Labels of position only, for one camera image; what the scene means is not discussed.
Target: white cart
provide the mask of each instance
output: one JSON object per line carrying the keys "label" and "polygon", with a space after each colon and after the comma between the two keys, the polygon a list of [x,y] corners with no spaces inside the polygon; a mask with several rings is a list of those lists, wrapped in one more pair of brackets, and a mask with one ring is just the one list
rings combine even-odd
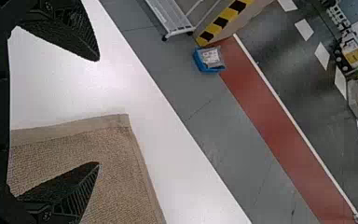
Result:
{"label": "white cart", "polygon": [[145,0],[159,21],[164,26],[167,34],[162,37],[162,41],[167,41],[173,35],[188,34],[193,35],[198,25],[211,13],[212,9],[220,2],[216,3],[203,16],[199,23],[194,26],[188,20],[188,16],[196,9],[196,7],[204,0],[198,0],[193,7],[185,14],[174,0]]}

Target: crosswalk marking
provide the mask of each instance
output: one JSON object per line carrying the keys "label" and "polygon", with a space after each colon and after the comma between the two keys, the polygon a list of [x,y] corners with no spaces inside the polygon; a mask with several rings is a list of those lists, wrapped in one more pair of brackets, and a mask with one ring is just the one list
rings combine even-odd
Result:
{"label": "crosswalk marking", "polygon": [[344,96],[345,100],[347,99],[347,80],[342,74],[341,70],[336,66],[336,78],[334,83],[336,84],[338,90]]}
{"label": "crosswalk marking", "polygon": [[319,62],[324,67],[324,70],[327,70],[330,54],[322,43],[319,43],[319,46],[315,51],[315,56],[318,58]]}
{"label": "crosswalk marking", "polygon": [[295,27],[303,36],[305,41],[309,40],[310,37],[313,35],[313,30],[305,19],[296,22]]}
{"label": "crosswalk marking", "polygon": [[284,11],[293,11],[297,10],[296,4],[293,2],[293,0],[278,0],[279,4],[281,4],[281,7]]}

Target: woven mat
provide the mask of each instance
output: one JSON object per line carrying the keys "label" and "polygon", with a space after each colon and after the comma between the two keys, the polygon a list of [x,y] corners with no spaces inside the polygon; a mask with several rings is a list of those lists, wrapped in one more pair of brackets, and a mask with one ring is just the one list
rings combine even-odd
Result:
{"label": "woven mat", "polygon": [[165,223],[127,115],[12,132],[8,184],[15,196],[77,166],[100,173],[81,223]]}

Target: gray floor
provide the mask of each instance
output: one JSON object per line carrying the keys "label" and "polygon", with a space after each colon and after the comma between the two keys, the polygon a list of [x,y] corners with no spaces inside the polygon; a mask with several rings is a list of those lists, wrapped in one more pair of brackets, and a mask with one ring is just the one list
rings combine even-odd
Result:
{"label": "gray floor", "polygon": [[143,0],[101,0],[253,223],[319,223],[218,75],[204,75],[186,35],[163,31]]}

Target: white floor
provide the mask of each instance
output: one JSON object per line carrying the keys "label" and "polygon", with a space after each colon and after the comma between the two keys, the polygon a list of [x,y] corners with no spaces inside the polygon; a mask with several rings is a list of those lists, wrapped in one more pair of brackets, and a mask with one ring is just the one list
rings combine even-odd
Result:
{"label": "white floor", "polygon": [[168,223],[251,223],[99,1],[83,3],[97,63],[13,32],[12,129],[128,113]]}

